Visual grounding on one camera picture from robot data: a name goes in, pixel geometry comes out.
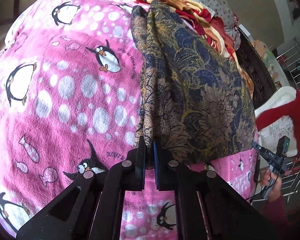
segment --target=pink blanket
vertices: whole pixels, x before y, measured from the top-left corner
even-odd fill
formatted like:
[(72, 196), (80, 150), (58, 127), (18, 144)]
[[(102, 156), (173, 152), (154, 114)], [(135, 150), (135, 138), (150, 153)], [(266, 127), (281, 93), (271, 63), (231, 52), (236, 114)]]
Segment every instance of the pink blanket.
[[(103, 172), (133, 149), (142, 65), (134, 5), (38, 0), (0, 55), (0, 223), (13, 236), (79, 174)], [(255, 163), (251, 150), (212, 165), (246, 198)], [(156, 191), (146, 171), (146, 189), (126, 193), (121, 239), (176, 239), (174, 224), (173, 193)]]

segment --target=bed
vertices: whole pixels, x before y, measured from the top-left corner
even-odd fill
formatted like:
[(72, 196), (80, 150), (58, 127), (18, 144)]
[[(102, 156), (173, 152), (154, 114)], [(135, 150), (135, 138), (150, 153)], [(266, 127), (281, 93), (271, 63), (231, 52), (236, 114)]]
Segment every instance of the bed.
[[(10, 73), (7, 79), (0, 80), (0, 111), (8, 109), (22, 123), (22, 131), (20, 126), (15, 127), (11, 138), (7, 138), (5, 128), (0, 127), (0, 135), (6, 141), (5, 145), (0, 144), (0, 151), (16, 149), (0, 162), (1, 239), (15, 236), (18, 228), (79, 174), (88, 169), (95, 173), (102, 172), (113, 163), (124, 160), (123, 153), (133, 148), (140, 108), (138, 73), (142, 63), (129, 25), (129, 4), (133, 4), (134, 0), (111, 0), (124, 5), (108, 6), (103, 11), (99, 5), (92, 6), (91, 1), (38, 0), (15, 21), (7, 34), (6, 48), (0, 52), (0, 58), (5, 57), (4, 63), (0, 62), (0, 71)], [(63, 7), (66, 6), (67, 15), (71, 16), (57, 17), (57, 13), (63, 13)], [(49, 12), (50, 18), (45, 18), (46, 7), (53, 9), (52, 13)], [(147, 9), (149, 5), (144, 4), (142, 7)], [(52, 32), (45, 39), (39, 35), (31, 36), (32, 42), (41, 46), (40, 56), (37, 51), (30, 49), (29, 28), (34, 32), (42, 31), (41, 35), (47, 33), (48, 29)], [(83, 31), (73, 34), (71, 31), (74, 28), (86, 30), (89, 35)], [(257, 108), (271, 96), (274, 86), (258, 54), (243, 33), (240, 35), (238, 60), (254, 82), (253, 103)], [(22, 57), (21, 51), (27, 52), (26, 59)], [(73, 62), (66, 60), (67, 55), (72, 55)], [(112, 63), (103, 62), (100, 55), (111, 55)], [(98, 74), (93, 74), (96, 66)], [(18, 81), (19, 71), (26, 77), (21, 82)], [(113, 78), (118, 73), (123, 75), (119, 82)], [(34, 86), (31, 80), (35, 80), (38, 86)], [(129, 80), (129, 84), (121, 82), (124, 80)], [(22, 91), (15, 93), (13, 83), (19, 87), (26, 84), (26, 94)], [(98, 103), (91, 101), (95, 94), (100, 95)], [(105, 106), (109, 106), (109, 111), (114, 113), (114, 123), (109, 121)], [(47, 118), (51, 118), (55, 130), (51, 129)], [(14, 121), (5, 121), (7, 127), (10, 122)], [(47, 153), (46, 148), (53, 140), (59, 140), (59, 143), (54, 144)], [(98, 154), (103, 151), (100, 145), (107, 145), (107, 151), (102, 156)], [(60, 153), (71, 155), (71, 158), (60, 157)], [(209, 165), (196, 165), (193, 169), (202, 170), (212, 166), (247, 198), (254, 190), (255, 163), (256, 152), (248, 150), (214, 160)], [(13, 180), (5, 181), (5, 174)], [(147, 171), (147, 175), (153, 177), (153, 170)], [(148, 186), (154, 187), (154, 180), (148, 181)], [(26, 201), (27, 195), (31, 195), (33, 201)], [(167, 203), (173, 205), (173, 195), (163, 199), (160, 195), (149, 194), (148, 198), (136, 201), (137, 197), (140, 197), (138, 192), (127, 196), (127, 203), (137, 203), (138, 210), (124, 210), (123, 239), (135, 239), (147, 234), (169, 234), (173, 239), (175, 230), (170, 232), (156, 225), (160, 209)], [(11, 205), (18, 210), (17, 218), (7, 216), (7, 207)]]

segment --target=wall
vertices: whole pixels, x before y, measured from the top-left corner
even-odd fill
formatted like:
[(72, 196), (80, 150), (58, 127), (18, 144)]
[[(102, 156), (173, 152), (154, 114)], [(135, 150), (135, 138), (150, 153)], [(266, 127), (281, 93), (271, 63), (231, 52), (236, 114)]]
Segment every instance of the wall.
[(283, 44), (277, 48), (278, 53), (282, 54), (296, 43), (294, 37), (300, 43), (300, 17), (292, 22), (287, 0), (274, 0), (274, 2), (278, 9), (284, 36)]
[(227, 0), (253, 38), (276, 48), (284, 43), (281, 21), (274, 0)]

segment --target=floral fabric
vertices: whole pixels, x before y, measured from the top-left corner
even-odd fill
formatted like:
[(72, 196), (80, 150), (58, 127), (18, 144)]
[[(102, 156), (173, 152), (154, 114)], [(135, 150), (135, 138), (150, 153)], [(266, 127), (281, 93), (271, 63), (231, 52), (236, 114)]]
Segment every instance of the floral fabric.
[(216, 12), (216, 16), (223, 20), (225, 31), (234, 41), (234, 49), (237, 50), (241, 44), (240, 33), (237, 27), (238, 19), (232, 12), (226, 0), (199, 0)]
[(143, 134), (150, 146), (158, 137), (185, 164), (250, 149), (254, 109), (235, 62), (218, 55), (161, 2), (153, 1), (148, 13), (134, 7), (131, 26), (144, 57), (136, 142)]

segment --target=penguin beak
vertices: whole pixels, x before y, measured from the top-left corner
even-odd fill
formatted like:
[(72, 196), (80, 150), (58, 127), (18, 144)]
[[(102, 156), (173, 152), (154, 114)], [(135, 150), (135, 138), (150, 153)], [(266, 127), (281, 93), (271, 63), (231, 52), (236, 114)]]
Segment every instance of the penguin beak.
[(101, 56), (105, 56), (105, 55), (106, 55), (106, 53), (105, 53), (103, 50), (100, 50), (100, 51), (99, 51), (99, 55), (101, 55)]

